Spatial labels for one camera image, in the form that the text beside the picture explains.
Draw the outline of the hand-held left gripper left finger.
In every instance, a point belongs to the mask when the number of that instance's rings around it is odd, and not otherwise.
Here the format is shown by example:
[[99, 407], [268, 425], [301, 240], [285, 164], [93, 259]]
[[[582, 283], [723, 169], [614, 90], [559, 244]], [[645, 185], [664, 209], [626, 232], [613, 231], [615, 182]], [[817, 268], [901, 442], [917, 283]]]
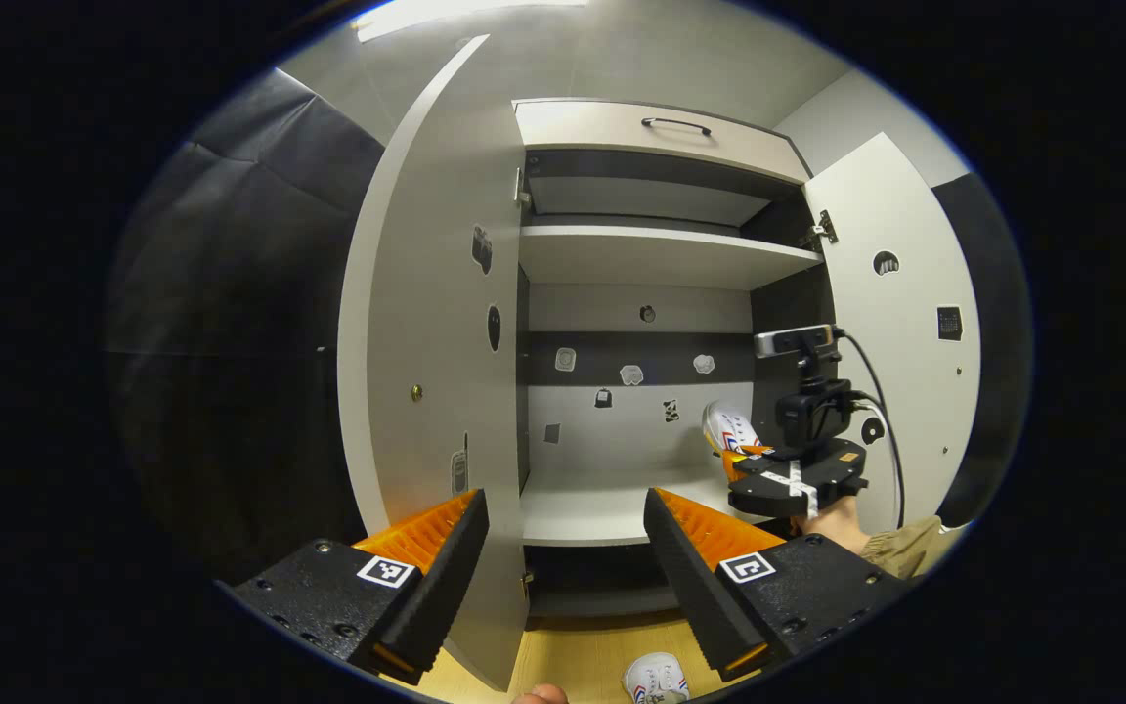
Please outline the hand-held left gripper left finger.
[[488, 531], [486, 491], [470, 490], [352, 545], [310, 540], [231, 592], [314, 649], [415, 685], [450, 633]]

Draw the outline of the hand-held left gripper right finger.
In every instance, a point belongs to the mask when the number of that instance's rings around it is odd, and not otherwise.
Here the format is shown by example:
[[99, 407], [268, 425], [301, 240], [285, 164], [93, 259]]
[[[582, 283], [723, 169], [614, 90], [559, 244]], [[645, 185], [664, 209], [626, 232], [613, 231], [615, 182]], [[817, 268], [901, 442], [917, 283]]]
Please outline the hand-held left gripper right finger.
[[904, 580], [826, 536], [779, 540], [661, 487], [645, 492], [643, 527], [721, 681], [781, 668], [906, 594]]

